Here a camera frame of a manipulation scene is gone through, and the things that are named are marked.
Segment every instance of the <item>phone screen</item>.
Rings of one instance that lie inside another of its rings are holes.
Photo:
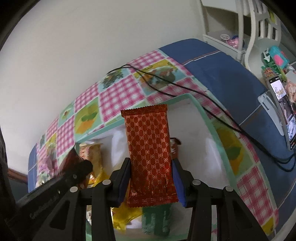
[[[270,79],[269,83],[279,101],[279,105],[281,107],[286,122],[285,124],[288,130],[289,141],[291,143],[296,137],[296,121],[293,108],[289,101],[289,96],[287,95],[279,77],[274,77]]]

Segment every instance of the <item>patterned wrapper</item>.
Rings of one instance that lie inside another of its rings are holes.
[[[173,183],[167,105],[122,110],[131,158],[129,207],[178,201]]]

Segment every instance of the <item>blue bedsheet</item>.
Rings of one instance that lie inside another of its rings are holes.
[[[270,153],[281,158],[292,154],[257,100],[267,89],[239,62],[197,39],[182,40],[160,49],[183,64],[227,108],[236,122]],[[283,172],[264,153],[256,147],[255,150],[269,179],[277,207],[280,207],[278,231],[296,207],[296,188],[287,196],[295,182],[296,169],[291,173]]]

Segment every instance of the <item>smartphone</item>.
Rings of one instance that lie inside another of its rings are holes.
[[[266,81],[268,88],[271,90],[275,100],[278,112],[281,118],[281,124],[285,134],[287,147],[292,150],[296,143],[296,116],[295,110],[290,103],[289,96],[278,76]]]

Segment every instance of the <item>chair backrest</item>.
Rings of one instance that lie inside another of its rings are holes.
[[[256,29],[254,45],[263,52],[272,45],[278,46],[281,41],[281,22],[279,18],[259,0],[252,0]]]
[[[279,46],[281,41],[281,21],[260,0],[248,0],[251,16],[251,36],[245,54],[245,66],[248,70],[249,56],[254,48],[260,55],[271,46]]]

